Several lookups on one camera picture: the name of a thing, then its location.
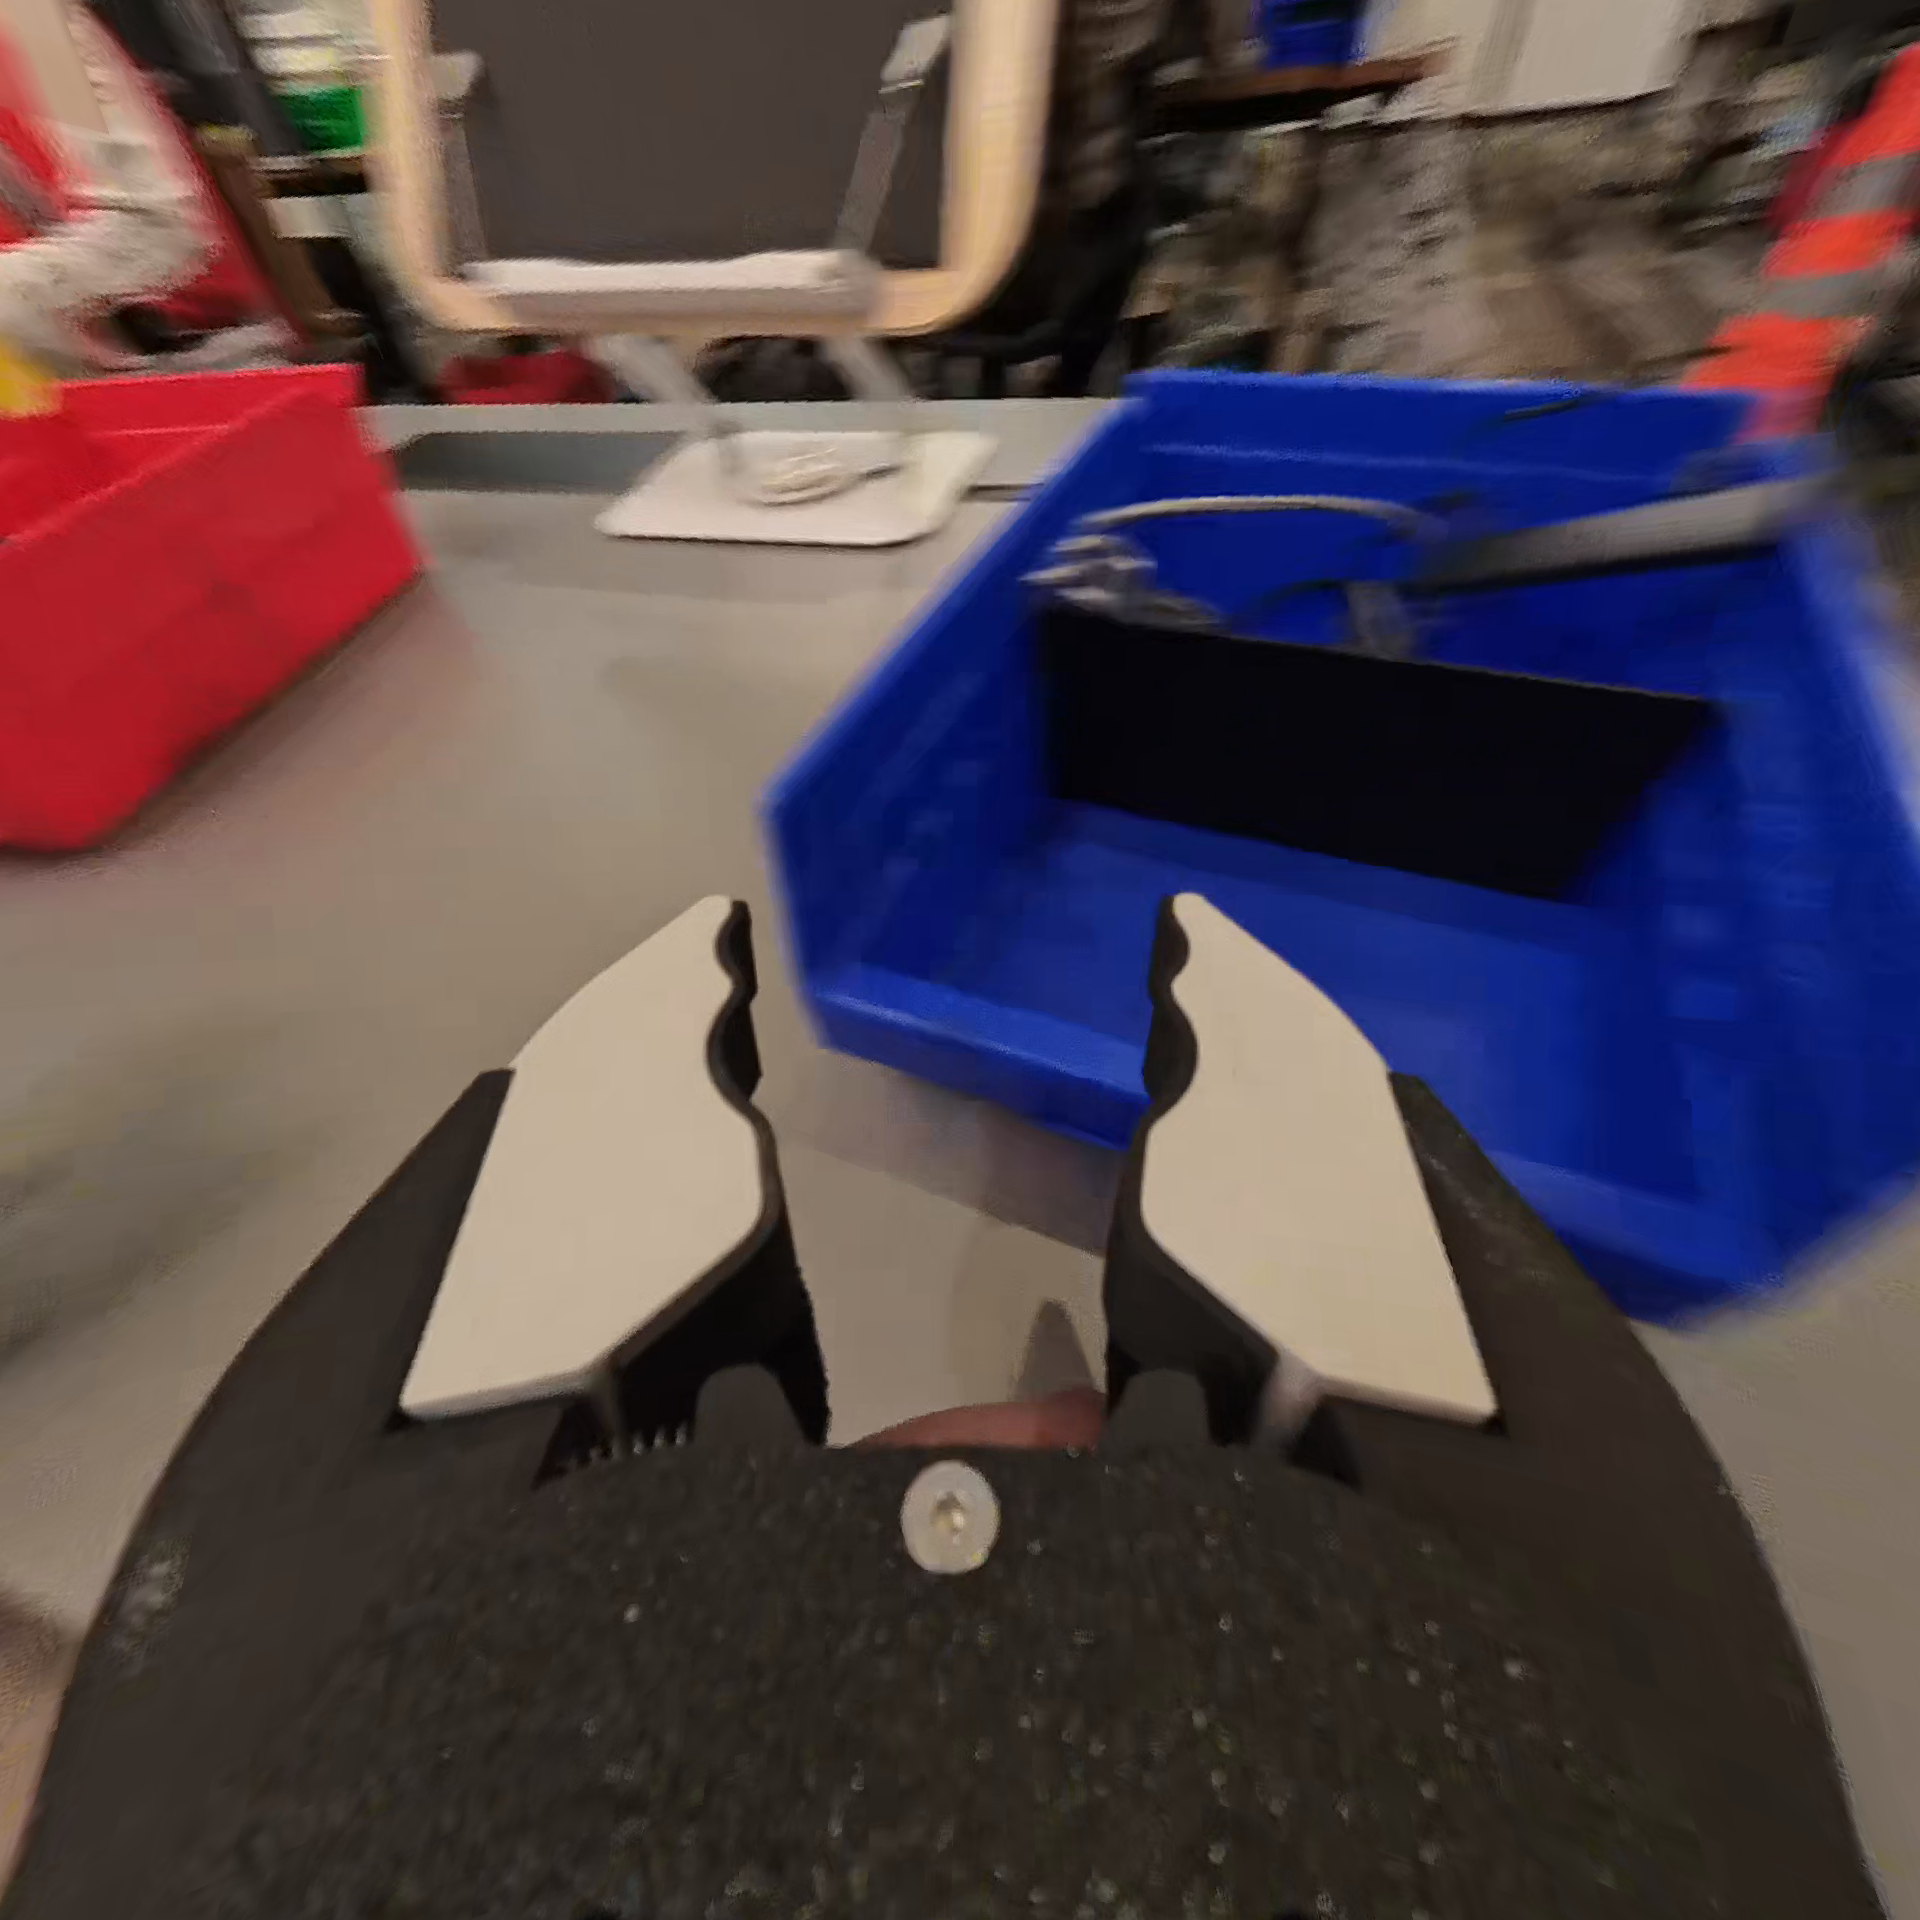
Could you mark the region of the red storage bin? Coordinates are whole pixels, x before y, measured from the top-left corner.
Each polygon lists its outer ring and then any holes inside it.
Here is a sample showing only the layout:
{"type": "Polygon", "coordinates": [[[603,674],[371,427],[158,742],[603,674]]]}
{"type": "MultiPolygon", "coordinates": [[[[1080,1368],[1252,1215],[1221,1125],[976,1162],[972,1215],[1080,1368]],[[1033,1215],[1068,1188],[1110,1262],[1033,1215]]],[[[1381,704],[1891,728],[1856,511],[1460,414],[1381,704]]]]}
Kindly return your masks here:
{"type": "Polygon", "coordinates": [[[107,845],[421,569],[351,366],[2,419],[2,849],[107,845]]]}

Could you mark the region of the grey desk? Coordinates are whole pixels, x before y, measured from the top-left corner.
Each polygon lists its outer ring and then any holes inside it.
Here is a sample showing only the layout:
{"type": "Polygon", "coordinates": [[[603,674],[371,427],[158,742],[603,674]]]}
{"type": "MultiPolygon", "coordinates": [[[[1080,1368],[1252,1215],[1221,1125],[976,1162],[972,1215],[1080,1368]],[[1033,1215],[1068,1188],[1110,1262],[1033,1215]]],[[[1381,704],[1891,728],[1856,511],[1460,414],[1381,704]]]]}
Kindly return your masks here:
{"type": "Polygon", "coordinates": [[[840,1443],[1065,1384],[1118,1162],[813,1044],[759,793],[1094,424],[988,411],[984,499],[890,553],[652,549],[414,491],[427,579],[108,853],[2,866],[2,1737],[208,1390],[467,1082],[687,904],[753,907],[763,1109],[840,1443]]]}

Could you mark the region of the wood-framed black board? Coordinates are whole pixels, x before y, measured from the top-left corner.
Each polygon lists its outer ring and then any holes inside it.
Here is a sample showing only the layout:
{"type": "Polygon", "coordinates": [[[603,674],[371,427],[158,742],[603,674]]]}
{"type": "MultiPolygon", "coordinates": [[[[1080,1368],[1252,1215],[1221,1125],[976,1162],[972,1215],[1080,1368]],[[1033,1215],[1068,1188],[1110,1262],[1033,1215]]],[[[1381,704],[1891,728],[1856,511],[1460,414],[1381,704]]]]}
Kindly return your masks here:
{"type": "Polygon", "coordinates": [[[467,336],[924,340],[1011,278],[1041,198],[1058,4],[371,4],[374,212],[467,336]],[[901,37],[945,23],[855,287],[832,252],[901,37]]]}

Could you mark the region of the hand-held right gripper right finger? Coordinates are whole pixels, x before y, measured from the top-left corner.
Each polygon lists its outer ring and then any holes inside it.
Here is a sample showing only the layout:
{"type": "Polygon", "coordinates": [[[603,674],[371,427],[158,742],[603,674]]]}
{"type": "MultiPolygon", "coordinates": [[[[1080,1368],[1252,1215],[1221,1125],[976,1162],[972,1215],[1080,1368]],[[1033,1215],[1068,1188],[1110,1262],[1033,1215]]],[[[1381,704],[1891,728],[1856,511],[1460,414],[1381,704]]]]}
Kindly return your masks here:
{"type": "Polygon", "coordinates": [[[1395,1074],[1198,892],[1148,960],[1148,1112],[1110,1227],[1110,1435],[1290,1455],[1323,1412],[1498,1432],[1395,1074]]]}

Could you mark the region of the black bin divider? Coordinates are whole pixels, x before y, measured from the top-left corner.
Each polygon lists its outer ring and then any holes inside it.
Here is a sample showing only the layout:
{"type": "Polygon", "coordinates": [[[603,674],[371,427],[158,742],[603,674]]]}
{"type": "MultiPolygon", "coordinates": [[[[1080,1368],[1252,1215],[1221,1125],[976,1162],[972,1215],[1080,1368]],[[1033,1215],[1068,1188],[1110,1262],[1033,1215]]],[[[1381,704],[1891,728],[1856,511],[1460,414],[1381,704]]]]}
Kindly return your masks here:
{"type": "Polygon", "coordinates": [[[1518,900],[1567,900],[1720,729],[1686,696],[1086,612],[1033,644],[1058,801],[1518,900]]]}

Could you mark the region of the grey USB hub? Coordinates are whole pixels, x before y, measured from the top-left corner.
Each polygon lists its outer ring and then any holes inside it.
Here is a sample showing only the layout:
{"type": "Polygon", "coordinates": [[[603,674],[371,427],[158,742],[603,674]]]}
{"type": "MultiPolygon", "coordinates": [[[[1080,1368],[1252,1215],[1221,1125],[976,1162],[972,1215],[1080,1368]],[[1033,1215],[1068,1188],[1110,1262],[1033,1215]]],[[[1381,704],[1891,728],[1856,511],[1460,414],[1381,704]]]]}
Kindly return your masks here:
{"type": "Polygon", "coordinates": [[[1414,595],[1522,590],[1722,564],[1777,542],[1830,494],[1827,479],[1774,479],[1488,538],[1452,536],[1426,511],[1372,496],[1164,496],[1080,515],[1023,582],[1056,601],[1118,609],[1160,591],[1155,563],[1129,541],[1140,526],[1175,518],[1342,515],[1418,549],[1425,563],[1404,579],[1414,595]]]}

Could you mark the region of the blue storage bin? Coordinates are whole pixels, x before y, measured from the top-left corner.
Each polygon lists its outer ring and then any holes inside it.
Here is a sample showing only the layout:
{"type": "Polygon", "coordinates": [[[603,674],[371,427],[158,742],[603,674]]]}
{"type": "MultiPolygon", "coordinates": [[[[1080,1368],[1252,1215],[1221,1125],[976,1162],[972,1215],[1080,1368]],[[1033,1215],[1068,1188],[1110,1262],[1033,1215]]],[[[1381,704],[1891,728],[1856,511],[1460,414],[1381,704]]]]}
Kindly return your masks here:
{"type": "MultiPolygon", "coordinates": [[[[1787,1279],[1918,1188],[1918,758],[1871,552],[1838,515],[1693,564],[1400,595],[1404,659],[1709,701],[1720,729],[1567,900],[1058,801],[1026,574],[1080,515],[1335,494],[1503,536],[1797,479],[1730,395],[1151,372],[772,784],[794,972],[856,1058],[1122,1147],[1148,952],[1198,892],[1418,1078],[1637,1319],[1787,1279]]],[[[1342,515],[1140,530],[1204,636],[1364,655],[1342,515]]]]}

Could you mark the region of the orange traffic cone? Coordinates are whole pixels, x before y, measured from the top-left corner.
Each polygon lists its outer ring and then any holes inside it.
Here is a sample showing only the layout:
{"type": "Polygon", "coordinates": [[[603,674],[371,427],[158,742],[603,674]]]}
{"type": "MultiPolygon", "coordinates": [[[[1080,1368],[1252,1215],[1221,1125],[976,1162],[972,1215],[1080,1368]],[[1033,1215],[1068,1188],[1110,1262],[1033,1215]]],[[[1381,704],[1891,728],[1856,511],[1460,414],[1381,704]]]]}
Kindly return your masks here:
{"type": "Polygon", "coordinates": [[[1875,60],[1804,149],[1768,212],[1739,312],[1680,378],[1747,400],[1760,437],[1812,431],[1864,350],[1918,239],[1918,42],[1875,60]]]}

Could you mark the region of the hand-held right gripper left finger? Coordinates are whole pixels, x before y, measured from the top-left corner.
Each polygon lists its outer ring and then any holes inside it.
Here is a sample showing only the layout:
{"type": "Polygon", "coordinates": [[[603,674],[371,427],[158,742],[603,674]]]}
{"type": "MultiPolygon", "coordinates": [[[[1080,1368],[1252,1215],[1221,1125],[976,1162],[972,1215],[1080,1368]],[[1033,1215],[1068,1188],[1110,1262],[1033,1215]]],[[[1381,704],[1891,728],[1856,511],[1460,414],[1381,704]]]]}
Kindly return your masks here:
{"type": "Polygon", "coordinates": [[[709,1380],[759,1368],[825,1432],[753,999],[751,910],[705,898],[522,1048],[398,1393],[410,1421],[577,1402],[603,1432],[692,1432],[709,1380]]]}

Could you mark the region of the white folding stand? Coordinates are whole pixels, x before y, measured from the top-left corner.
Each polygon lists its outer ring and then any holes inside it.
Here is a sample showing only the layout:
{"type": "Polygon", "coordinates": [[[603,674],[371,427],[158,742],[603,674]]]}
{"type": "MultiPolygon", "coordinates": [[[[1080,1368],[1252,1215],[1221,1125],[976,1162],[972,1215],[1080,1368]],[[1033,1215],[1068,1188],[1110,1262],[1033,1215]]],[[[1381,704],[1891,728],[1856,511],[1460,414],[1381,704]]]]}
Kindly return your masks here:
{"type": "Polygon", "coordinates": [[[749,252],[725,260],[589,264],[492,258],[465,281],[519,320],[600,324],[593,353],[660,405],[695,411],[671,453],[600,518],[614,541],[898,549],[947,526],[988,476],[995,437],[936,427],[870,336],[880,271],[862,252],[749,252]],[[810,340],[875,428],[749,428],[673,342],[698,320],[751,340],[810,340]]]}

